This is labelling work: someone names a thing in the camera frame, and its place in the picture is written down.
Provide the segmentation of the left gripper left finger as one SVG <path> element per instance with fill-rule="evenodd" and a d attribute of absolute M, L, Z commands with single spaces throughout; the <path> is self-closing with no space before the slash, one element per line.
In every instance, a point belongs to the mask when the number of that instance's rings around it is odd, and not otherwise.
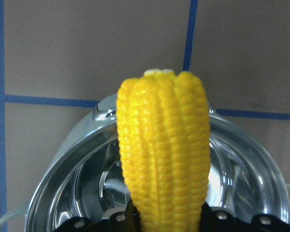
<path fill-rule="evenodd" d="M 73 217 L 62 223 L 54 232 L 140 232 L 140 218 L 132 201 L 125 211 L 115 212 L 107 219 L 93 223 L 85 217 Z"/>

